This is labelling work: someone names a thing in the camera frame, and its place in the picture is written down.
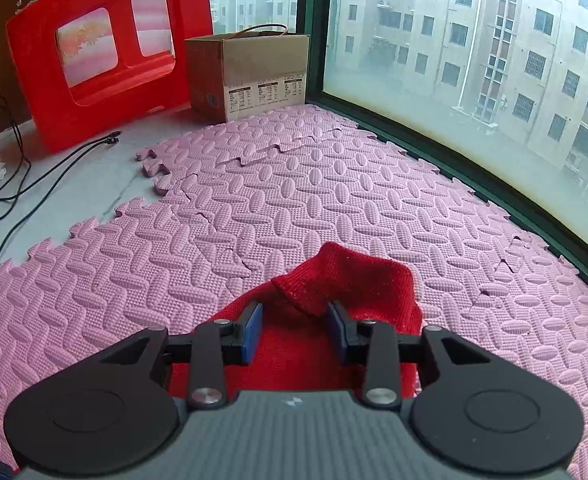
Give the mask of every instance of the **cardboard box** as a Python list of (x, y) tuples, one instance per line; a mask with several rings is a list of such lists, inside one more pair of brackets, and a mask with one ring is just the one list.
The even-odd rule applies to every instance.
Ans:
[(264, 30), (185, 40), (191, 107), (219, 123), (305, 103), (309, 38)]

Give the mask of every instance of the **red plastic barrier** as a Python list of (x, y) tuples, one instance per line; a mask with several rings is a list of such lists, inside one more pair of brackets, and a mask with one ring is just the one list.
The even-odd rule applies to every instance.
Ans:
[[(56, 31), (103, 7), (119, 62), (68, 87)], [(38, 0), (8, 20), (18, 79), (40, 135), (52, 152), (68, 148), (148, 112), (189, 103), (183, 40), (212, 34), (209, 0), (167, 0), (175, 59), (140, 52), (132, 0)]]

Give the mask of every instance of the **metal screw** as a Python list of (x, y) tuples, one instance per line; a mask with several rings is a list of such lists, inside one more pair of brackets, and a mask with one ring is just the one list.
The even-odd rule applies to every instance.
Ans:
[(389, 388), (372, 388), (369, 390), (365, 397), (372, 404), (388, 405), (396, 402), (398, 396), (396, 393)]
[(223, 394), (216, 388), (199, 388), (194, 390), (191, 398), (201, 404), (216, 404), (223, 398)]

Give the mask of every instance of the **red cloth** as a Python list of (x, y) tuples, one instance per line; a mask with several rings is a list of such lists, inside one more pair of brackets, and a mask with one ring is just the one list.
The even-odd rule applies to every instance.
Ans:
[[(237, 319), (251, 300), (263, 304), (263, 334), (248, 367), (227, 366), (228, 394), (238, 390), (359, 391), (363, 367), (341, 367), (327, 332), (327, 303), (339, 300), (354, 319), (378, 319), (418, 334), (421, 311), (410, 270), (333, 242), (289, 274), (237, 298), (212, 319)], [(182, 397), (188, 365), (174, 365), (169, 391)], [(416, 368), (401, 365), (403, 397), (414, 394)]]

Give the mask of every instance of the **pink foam mat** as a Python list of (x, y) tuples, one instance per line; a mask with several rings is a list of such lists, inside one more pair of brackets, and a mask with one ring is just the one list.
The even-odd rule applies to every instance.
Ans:
[(0, 458), (30, 384), (150, 324), (188, 332), (333, 240), (410, 267), (425, 324), (569, 392), (586, 418), (570, 472), (588, 480), (588, 285), (503, 209), (355, 126), (304, 106), (169, 139), (137, 154), (165, 173), (159, 202), (2, 264)]

